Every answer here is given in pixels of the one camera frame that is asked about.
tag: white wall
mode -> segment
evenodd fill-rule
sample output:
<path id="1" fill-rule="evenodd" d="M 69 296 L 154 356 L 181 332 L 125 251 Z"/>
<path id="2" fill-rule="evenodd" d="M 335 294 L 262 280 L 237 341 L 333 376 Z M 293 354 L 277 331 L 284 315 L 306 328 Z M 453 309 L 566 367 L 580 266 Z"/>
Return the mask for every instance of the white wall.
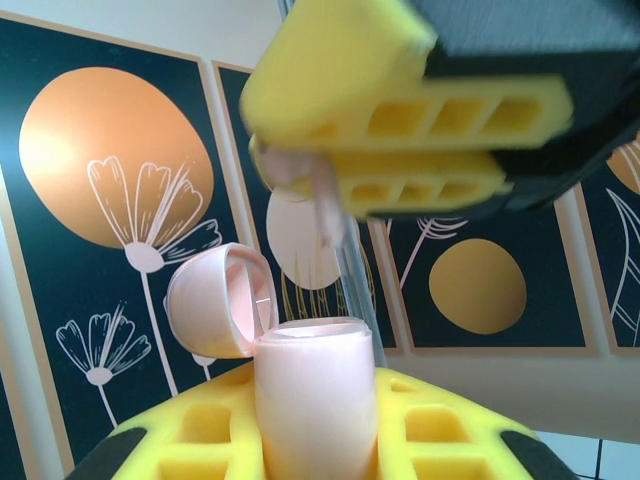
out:
<path id="1" fill-rule="evenodd" d="M 276 0 L 0 0 L 0 10 L 247 67 L 255 65 L 280 24 Z M 230 155 L 228 139 L 223 148 Z M 237 184 L 229 188 L 238 194 Z M 408 355 L 391 357 L 390 365 L 537 430 L 640 443 L 640 357 L 608 353 L 572 196 L 563 208 L 571 219 L 596 357 Z M 248 229 L 246 223 L 239 227 Z"/>

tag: yellow foam holder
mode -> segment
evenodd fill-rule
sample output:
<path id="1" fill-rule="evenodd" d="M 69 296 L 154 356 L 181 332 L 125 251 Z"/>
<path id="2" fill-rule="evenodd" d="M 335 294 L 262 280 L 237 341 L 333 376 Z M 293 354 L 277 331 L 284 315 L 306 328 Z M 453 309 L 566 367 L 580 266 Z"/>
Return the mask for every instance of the yellow foam holder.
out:
<path id="1" fill-rule="evenodd" d="M 564 132 L 573 111 L 564 80 L 425 77 L 436 41 L 401 0 L 298 0 L 241 96 L 254 143 L 327 154 L 345 208 L 361 217 L 508 192 L 489 151 L 539 148 Z"/>
<path id="2" fill-rule="evenodd" d="M 367 480 L 531 480 L 501 438 L 512 431 L 535 439 L 529 429 L 392 370 L 377 369 L 376 383 L 377 456 Z M 114 480 L 268 478 L 252 363 L 128 420 L 112 436 L 136 427 L 147 434 Z"/>

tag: yellow foam pad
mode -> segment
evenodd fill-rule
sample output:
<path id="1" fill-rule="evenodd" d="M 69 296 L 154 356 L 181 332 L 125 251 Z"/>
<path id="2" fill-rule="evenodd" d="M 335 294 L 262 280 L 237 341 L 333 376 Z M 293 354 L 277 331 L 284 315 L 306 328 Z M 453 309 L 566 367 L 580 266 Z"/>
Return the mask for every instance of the yellow foam pad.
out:
<path id="1" fill-rule="evenodd" d="M 527 428 L 446 390 L 377 369 L 377 457 L 367 480 L 530 480 L 500 433 Z M 253 364 L 121 424 L 148 433 L 114 480 L 265 479 Z"/>

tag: flower stem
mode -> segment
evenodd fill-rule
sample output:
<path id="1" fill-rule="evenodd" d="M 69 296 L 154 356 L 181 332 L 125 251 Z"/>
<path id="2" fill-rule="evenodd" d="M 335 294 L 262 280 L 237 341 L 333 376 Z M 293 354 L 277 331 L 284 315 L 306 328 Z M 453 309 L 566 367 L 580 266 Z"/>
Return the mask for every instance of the flower stem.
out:
<path id="1" fill-rule="evenodd" d="M 402 278 L 400 279 L 400 289 L 402 289 L 402 287 L 404 286 L 404 282 L 407 279 L 407 275 L 409 275 L 409 271 L 411 271 L 411 266 L 413 265 L 413 261 L 416 259 L 416 255 L 418 255 L 418 252 L 420 251 L 422 242 L 424 242 L 424 239 L 427 238 L 427 235 L 431 230 L 432 222 L 433 222 L 433 219 L 427 222 L 427 225 L 424 227 L 424 229 L 422 230 L 422 233 L 420 234 L 420 238 L 416 242 L 416 246 L 413 247 L 413 252 L 411 252 L 411 256 L 409 257 L 407 266 L 404 267 L 404 272 L 402 272 Z"/>
<path id="2" fill-rule="evenodd" d="M 169 360 L 167 354 L 164 351 L 164 344 L 162 343 L 162 337 L 160 336 L 160 329 L 158 328 L 158 320 L 156 319 L 156 312 L 153 309 L 153 299 L 151 298 L 151 290 L 149 289 L 149 278 L 146 273 L 140 272 L 140 279 L 142 280 L 142 289 L 144 290 L 144 298 L 147 301 L 147 310 L 149 311 L 149 319 L 151 320 L 151 329 L 153 330 L 153 338 L 156 339 L 156 346 L 158 347 L 158 355 L 160 355 L 160 361 L 162 362 L 162 368 L 164 370 L 164 376 L 167 379 L 171 396 L 175 397 L 178 394 L 176 388 L 176 382 L 173 379 L 171 373 L 171 367 L 169 366 Z"/>
<path id="3" fill-rule="evenodd" d="M 104 393 L 104 388 L 102 385 L 98 385 L 98 391 L 100 392 L 100 396 L 102 397 L 102 403 L 104 404 L 104 408 L 107 411 L 107 415 L 109 415 L 109 420 L 111 420 L 111 425 L 113 428 L 118 426 L 118 422 L 116 422 L 116 417 L 113 416 L 113 412 L 111 411 L 111 407 L 109 406 L 109 400 L 107 400 L 107 395 Z"/>

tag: open lid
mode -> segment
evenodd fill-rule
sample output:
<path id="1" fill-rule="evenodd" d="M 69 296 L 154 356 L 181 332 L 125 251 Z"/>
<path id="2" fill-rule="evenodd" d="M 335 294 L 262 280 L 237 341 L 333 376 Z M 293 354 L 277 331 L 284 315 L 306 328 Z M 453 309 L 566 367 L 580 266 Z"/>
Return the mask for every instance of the open lid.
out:
<path id="1" fill-rule="evenodd" d="M 267 260 L 237 243 L 196 255 L 169 282 L 167 314 L 173 335 L 191 353 L 253 356 L 254 340 L 279 321 Z"/>

